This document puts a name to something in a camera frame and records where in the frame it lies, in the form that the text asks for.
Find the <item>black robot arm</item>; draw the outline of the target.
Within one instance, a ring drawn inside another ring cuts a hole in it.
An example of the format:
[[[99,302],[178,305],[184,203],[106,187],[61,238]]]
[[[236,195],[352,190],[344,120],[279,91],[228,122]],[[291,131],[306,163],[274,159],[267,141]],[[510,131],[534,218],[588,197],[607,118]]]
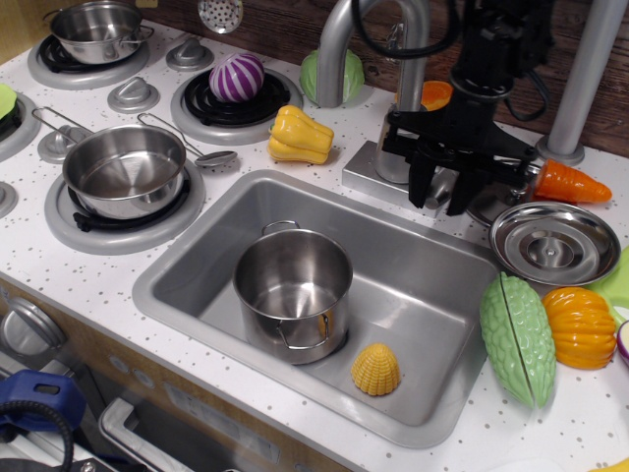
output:
[[[449,102],[433,111],[391,111],[382,147],[409,164],[410,202],[423,207],[436,168],[457,172],[448,214],[463,213],[491,183],[521,187],[535,158],[532,146],[504,132],[494,122],[499,103],[508,104],[518,79],[529,78],[543,102],[548,92],[536,73],[553,45],[550,1],[467,1],[461,13],[448,2],[448,29],[432,46],[394,51],[372,41],[363,26],[365,8],[351,4],[354,26],[374,51],[400,60],[436,54],[455,39],[461,52],[449,74]]]

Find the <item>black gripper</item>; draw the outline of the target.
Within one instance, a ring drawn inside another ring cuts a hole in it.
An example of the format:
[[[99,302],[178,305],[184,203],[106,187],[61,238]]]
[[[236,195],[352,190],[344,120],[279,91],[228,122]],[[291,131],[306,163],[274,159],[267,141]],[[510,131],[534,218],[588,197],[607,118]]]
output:
[[[438,167],[458,173],[446,214],[464,213],[492,182],[520,186],[534,150],[501,130],[496,108],[509,102],[506,90],[470,93],[455,90],[449,103],[435,111],[391,111],[382,148],[405,158],[409,168],[409,201],[426,203]]]

